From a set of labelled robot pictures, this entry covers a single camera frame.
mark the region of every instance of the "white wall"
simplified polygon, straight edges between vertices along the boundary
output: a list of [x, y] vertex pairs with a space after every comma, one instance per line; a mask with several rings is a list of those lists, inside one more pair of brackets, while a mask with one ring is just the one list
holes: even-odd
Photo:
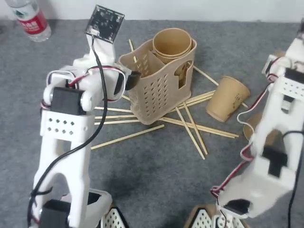
[[[304, 17], [304, 0], [40, 0], [49, 19], [88, 19], [95, 4], [141, 20], [299, 22]], [[13, 15], [1, 0], [3, 17]]]

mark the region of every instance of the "bottle label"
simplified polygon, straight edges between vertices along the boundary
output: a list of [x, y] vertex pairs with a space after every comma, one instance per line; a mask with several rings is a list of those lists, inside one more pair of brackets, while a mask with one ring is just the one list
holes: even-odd
[[30, 35], [38, 34], [48, 26], [47, 20], [36, 2], [24, 7], [13, 8], [13, 12], [23, 26], [24, 31]]

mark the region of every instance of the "beige plastic basket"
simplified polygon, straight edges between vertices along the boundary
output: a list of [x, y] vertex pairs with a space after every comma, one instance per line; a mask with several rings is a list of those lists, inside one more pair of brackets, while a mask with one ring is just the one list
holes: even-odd
[[[120, 56], [121, 64], [142, 74], [138, 84], [129, 91], [131, 111], [140, 122], [152, 124], [191, 96], [196, 47], [196, 41], [192, 40], [188, 54], [166, 65], [152, 53], [152, 39], [135, 51]], [[179, 82], [179, 76], [174, 73], [182, 65], [185, 65], [185, 76]]]

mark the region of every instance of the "plastic bottle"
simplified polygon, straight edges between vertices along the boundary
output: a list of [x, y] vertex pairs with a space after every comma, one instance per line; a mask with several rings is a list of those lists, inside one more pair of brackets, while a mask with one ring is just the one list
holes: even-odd
[[51, 28], [36, 0], [5, 1], [12, 9], [17, 20], [21, 23], [25, 33], [31, 40], [42, 42], [50, 37]]

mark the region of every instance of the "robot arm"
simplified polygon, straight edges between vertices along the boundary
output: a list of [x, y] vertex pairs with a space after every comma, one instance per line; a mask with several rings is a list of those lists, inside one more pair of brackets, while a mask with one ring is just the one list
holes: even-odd
[[274, 83], [268, 87], [269, 95], [262, 119], [250, 140], [254, 158], [243, 173], [232, 178], [218, 195], [218, 208], [239, 219], [264, 213], [293, 189], [302, 150], [302, 134], [288, 134], [284, 137], [285, 152], [265, 146], [265, 140], [274, 129], [282, 134], [302, 131], [303, 40], [296, 38], [284, 57], [269, 58], [272, 60], [266, 64], [264, 72]]
[[[108, 101], [118, 100], [125, 90], [133, 88], [140, 74], [114, 62], [113, 41], [123, 15], [97, 6], [92, 18], [86, 31], [90, 53], [74, 60], [72, 66], [52, 71], [47, 76], [42, 101], [39, 168], [28, 207], [29, 226], [34, 220], [34, 227], [39, 228], [104, 227], [105, 214], [112, 203], [109, 193], [89, 188], [89, 139], [96, 134], [93, 134], [92, 111], [104, 99], [101, 65], [97, 60], [102, 63]], [[69, 152], [64, 151], [64, 142], [70, 142]], [[51, 196], [58, 174], [65, 176], [69, 188], [69, 194], [61, 200]]]

